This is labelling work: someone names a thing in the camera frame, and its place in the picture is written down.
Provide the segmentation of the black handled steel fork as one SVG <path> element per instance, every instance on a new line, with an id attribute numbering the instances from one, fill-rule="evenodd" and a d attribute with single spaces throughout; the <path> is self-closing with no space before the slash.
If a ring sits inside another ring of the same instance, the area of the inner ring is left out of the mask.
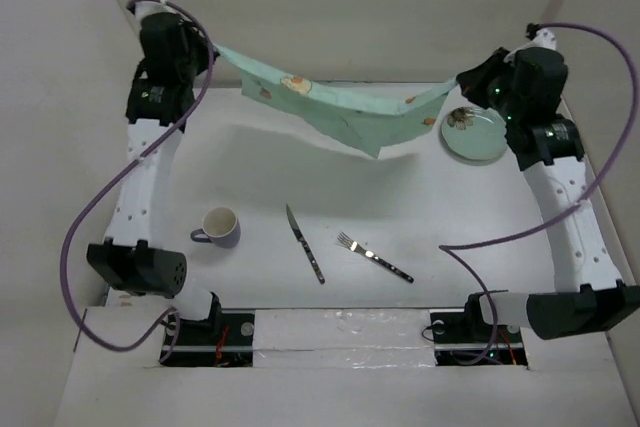
<path id="1" fill-rule="evenodd" d="M 349 236 L 347 236 L 344 232 L 340 232 L 338 234 L 337 242 L 341 246 L 343 246 L 343 247 L 347 248 L 348 250 L 350 250 L 351 252 L 354 252 L 354 253 L 356 253 L 356 254 L 368 259 L 369 261 L 375 263 L 376 265 L 378 265 L 381 268 L 385 269 L 386 271 L 392 273 L 396 277 L 399 277 L 400 279 L 404 280 L 405 282 L 407 282 L 409 284 L 412 284 L 414 282 L 414 278 L 411 275 L 407 274 L 406 272 L 404 272 L 401 269 L 397 268 L 396 266 L 394 266 L 390 262 L 388 262 L 385 259 L 381 258 L 379 255 L 377 255 L 373 251 L 366 249 L 363 245 L 361 245 L 357 241 L 355 241 L 352 238 L 350 238 Z"/>

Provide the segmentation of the green floral plate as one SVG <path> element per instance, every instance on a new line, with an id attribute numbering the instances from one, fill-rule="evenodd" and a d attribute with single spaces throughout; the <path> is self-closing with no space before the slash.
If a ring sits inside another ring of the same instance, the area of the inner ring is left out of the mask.
<path id="1" fill-rule="evenodd" d="M 507 150 L 505 121 L 493 110 L 459 107 L 447 113 L 440 127 L 445 147 L 475 162 L 499 159 Z"/>

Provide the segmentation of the purple ceramic mug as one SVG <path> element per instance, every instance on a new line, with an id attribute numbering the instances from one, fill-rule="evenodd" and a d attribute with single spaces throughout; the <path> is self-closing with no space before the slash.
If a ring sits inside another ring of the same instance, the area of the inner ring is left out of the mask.
<path id="1" fill-rule="evenodd" d="M 217 207 L 202 219 L 201 227 L 190 233 L 196 243 L 211 243 L 223 249 L 232 249 L 240 241 L 241 227 L 238 217 L 227 207 Z"/>

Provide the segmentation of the mint green cartoon placemat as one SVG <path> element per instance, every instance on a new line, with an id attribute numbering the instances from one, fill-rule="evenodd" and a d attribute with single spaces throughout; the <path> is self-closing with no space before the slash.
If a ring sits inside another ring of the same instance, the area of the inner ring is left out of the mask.
<path id="1" fill-rule="evenodd" d="M 451 79 L 398 100 L 313 82 L 227 47 L 217 51 L 239 70 L 244 96 L 297 116 L 321 134 L 374 159 L 384 147 L 429 133 L 449 92 L 457 87 Z"/>

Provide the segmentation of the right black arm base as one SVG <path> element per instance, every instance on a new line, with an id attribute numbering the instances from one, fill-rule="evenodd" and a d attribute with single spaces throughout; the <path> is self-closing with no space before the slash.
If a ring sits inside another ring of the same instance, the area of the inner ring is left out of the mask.
<path id="1" fill-rule="evenodd" d="M 463 366 L 484 353 L 477 366 L 523 366 L 529 362 L 520 328 L 499 325 L 491 348 L 485 352 L 491 339 L 492 327 L 483 321 L 474 331 L 461 308 L 433 309 L 429 311 L 430 324 L 421 336 L 433 345 L 438 367 Z"/>

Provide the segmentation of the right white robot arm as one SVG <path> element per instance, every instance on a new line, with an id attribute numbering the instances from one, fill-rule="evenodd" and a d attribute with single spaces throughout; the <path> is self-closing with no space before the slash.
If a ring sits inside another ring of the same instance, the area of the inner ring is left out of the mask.
<path id="1" fill-rule="evenodd" d="M 639 288 L 624 282 L 608 256 L 586 196 L 578 129 L 557 111 L 567 76 L 560 53 L 529 46 L 500 48 L 456 78 L 467 100 L 505 121 L 507 145 L 537 201 L 554 268 L 548 293 L 472 295 L 462 328 L 473 340 L 486 340 L 499 323 L 528 328 L 543 340 L 606 332 L 639 308 Z"/>

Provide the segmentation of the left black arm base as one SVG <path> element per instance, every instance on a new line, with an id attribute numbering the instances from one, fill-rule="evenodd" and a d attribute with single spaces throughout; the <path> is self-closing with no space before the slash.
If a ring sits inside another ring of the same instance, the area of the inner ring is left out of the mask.
<path id="1" fill-rule="evenodd" d="M 174 332 L 164 335 L 160 364 L 165 367 L 244 368 L 253 366 L 254 310 L 223 310 L 214 327 L 182 321 L 176 345 L 167 354 Z"/>

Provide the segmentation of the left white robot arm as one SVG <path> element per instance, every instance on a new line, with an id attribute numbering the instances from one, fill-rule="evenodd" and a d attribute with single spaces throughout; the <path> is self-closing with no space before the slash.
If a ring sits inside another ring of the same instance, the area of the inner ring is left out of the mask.
<path id="1" fill-rule="evenodd" d="M 208 67 L 206 40 L 177 13 L 141 22 L 144 57 L 127 101 L 128 161 L 104 239 L 87 248 L 87 261 L 110 287 L 171 300 L 201 343 L 222 334 L 216 296 L 188 273 L 184 254 L 164 248 L 171 165 L 193 106 L 193 84 Z"/>

